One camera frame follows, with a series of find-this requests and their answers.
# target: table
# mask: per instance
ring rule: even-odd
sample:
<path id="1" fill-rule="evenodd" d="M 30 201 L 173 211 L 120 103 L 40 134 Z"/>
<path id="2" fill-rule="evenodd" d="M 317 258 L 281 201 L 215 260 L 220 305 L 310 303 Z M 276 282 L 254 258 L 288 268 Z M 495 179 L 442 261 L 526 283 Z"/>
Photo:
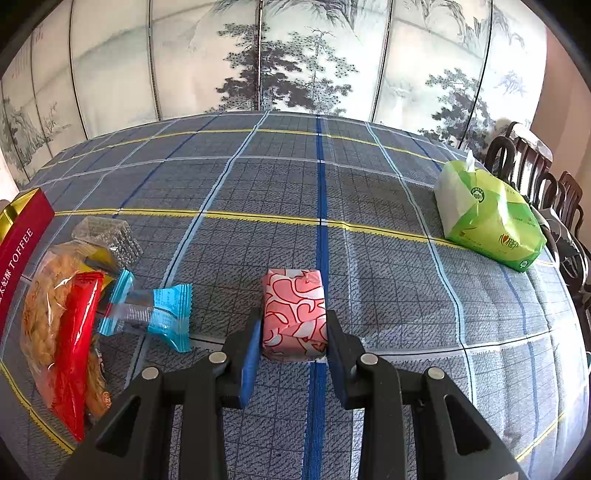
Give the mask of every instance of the table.
<path id="1" fill-rule="evenodd" d="M 267 268 L 319 268 L 345 331 L 400 368 L 442 367 L 524 471 L 550 479 L 586 427 L 579 323 L 546 251 L 520 274 L 443 239 L 432 185 L 465 155 L 299 113 L 213 113 L 115 132 L 61 152 L 33 178 L 57 213 L 25 274 L 86 215 L 103 215 L 128 221 L 142 245 L 133 271 L 143 288 L 193 283 L 191 353 L 130 333 L 100 340 L 117 395 L 147 365 L 169 371 L 219 349 L 260 304 Z M 0 435 L 31 479 L 47 479 L 76 442 L 20 352 L 25 287 L 0 346 Z M 323 362 L 262 359 L 248 407 L 224 418 L 230 478 L 356 477 L 363 412 L 340 407 Z M 177 441 L 173 450 L 170 478 Z"/>

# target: green tissue package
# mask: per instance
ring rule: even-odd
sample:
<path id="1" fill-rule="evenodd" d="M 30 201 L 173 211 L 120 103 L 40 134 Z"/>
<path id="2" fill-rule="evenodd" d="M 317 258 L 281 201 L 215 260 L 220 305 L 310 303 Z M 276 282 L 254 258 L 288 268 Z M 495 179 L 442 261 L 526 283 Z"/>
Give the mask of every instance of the green tissue package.
<path id="1" fill-rule="evenodd" d="M 546 238 L 523 197 L 488 171 L 466 161 L 446 163 L 434 187 L 445 237 L 524 272 Z"/>

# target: pink patterned wrapping paper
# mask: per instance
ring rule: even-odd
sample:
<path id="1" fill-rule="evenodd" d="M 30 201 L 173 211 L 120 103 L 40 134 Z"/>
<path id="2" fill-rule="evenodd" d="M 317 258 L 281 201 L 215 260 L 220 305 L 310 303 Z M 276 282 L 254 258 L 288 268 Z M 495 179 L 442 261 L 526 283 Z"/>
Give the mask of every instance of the pink patterned wrapping paper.
<path id="1" fill-rule="evenodd" d="M 262 287 L 263 354 L 277 360 L 323 356 L 328 337 L 320 272 L 270 268 Z"/>

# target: silver screw head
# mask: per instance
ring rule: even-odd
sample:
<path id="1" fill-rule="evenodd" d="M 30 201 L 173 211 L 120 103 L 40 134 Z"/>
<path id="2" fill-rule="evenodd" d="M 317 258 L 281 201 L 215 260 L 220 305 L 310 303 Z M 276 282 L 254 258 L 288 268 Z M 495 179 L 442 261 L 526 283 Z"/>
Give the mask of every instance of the silver screw head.
<path id="1" fill-rule="evenodd" d="M 373 353 L 364 353 L 361 355 L 361 363 L 364 365 L 376 365 L 378 363 L 378 356 Z"/>
<path id="2" fill-rule="evenodd" d="M 144 380 L 153 380 L 159 373 L 156 367 L 146 367 L 142 370 L 142 378 Z"/>
<path id="3" fill-rule="evenodd" d="M 445 377 L 445 372 L 439 367 L 431 367 L 429 370 L 427 370 L 427 375 L 429 375 L 429 377 L 431 377 L 433 380 L 443 380 Z"/>
<path id="4" fill-rule="evenodd" d="M 213 352 L 209 354 L 209 361 L 213 364 L 222 364 L 228 360 L 228 356 L 224 352 Z"/>

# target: blue snack packet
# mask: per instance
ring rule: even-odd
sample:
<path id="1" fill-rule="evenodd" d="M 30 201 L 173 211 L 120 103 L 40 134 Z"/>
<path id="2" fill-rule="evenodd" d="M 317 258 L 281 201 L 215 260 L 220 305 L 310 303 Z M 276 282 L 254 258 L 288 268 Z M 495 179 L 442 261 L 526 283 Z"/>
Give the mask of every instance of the blue snack packet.
<path id="1" fill-rule="evenodd" d="M 105 313 L 99 333 L 105 336 L 122 332 L 126 324 L 142 326 L 148 333 L 162 337 L 177 352 L 190 352 L 189 317 L 193 286 L 180 284 L 155 290 L 134 290 L 134 275 L 123 270 Z"/>

